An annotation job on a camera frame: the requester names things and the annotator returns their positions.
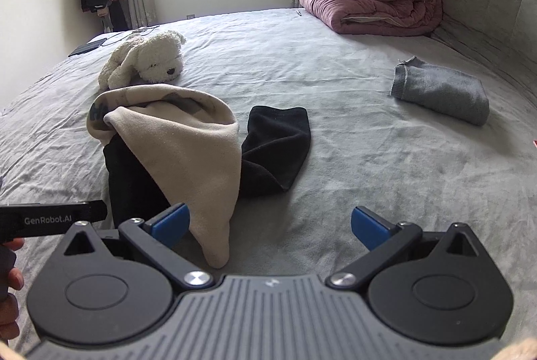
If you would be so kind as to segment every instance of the blue rubber pad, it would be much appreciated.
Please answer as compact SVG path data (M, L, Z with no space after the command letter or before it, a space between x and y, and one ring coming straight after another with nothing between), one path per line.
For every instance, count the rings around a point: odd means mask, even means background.
M351 214L352 233L371 251L382 245L393 232L356 207Z
M189 230L190 211L186 204L168 214L151 228L151 236L171 248Z

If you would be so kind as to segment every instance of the blue gripper pad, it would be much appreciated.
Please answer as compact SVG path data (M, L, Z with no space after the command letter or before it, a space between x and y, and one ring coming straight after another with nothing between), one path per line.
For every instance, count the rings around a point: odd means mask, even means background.
M189 230L190 211L186 204L176 204L146 222L147 231L161 244L171 248Z
M398 227L366 207L356 207L351 214L352 233L371 251L391 238Z

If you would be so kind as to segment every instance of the ribbed cuff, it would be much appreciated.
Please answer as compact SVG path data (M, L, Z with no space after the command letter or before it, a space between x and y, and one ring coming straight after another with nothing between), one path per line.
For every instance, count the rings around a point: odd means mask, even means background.
M391 86L391 96L401 99L406 85L406 66L398 64L395 67L394 84Z

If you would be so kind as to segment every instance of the fingernail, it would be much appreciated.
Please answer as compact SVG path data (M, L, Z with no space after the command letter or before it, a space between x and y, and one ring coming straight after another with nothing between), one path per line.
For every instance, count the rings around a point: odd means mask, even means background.
M15 276L15 278L17 279L18 283L19 283L19 289L22 289L22 287L24 286L24 277L22 276L22 274L17 274Z

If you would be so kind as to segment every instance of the white plush dog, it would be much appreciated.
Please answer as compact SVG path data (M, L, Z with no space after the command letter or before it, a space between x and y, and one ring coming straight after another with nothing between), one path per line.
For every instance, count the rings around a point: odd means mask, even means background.
M134 36L118 46L99 74L101 89L119 89L131 83L133 75L148 83L164 83L183 70L181 45L185 37L176 31L165 31L146 39Z

